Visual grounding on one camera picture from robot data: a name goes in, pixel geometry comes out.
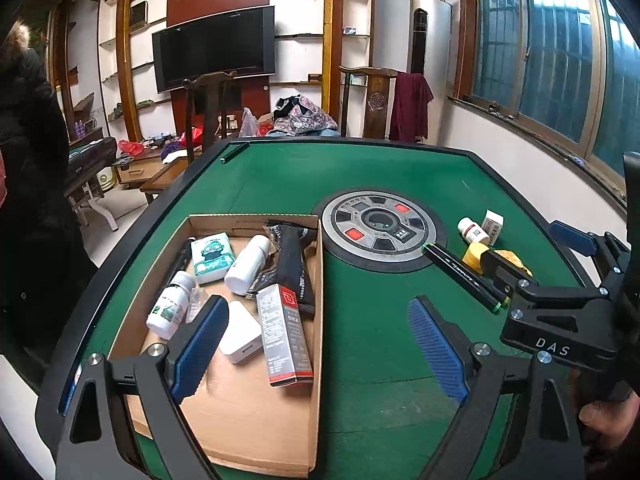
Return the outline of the person right hand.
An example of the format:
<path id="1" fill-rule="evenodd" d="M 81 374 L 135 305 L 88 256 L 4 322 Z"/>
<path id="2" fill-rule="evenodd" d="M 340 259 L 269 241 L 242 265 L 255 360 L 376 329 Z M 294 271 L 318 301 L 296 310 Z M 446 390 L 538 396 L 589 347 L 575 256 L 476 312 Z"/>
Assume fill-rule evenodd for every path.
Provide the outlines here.
<path id="1" fill-rule="evenodd" d="M 580 408 L 587 479 L 639 478 L 639 396 Z"/>

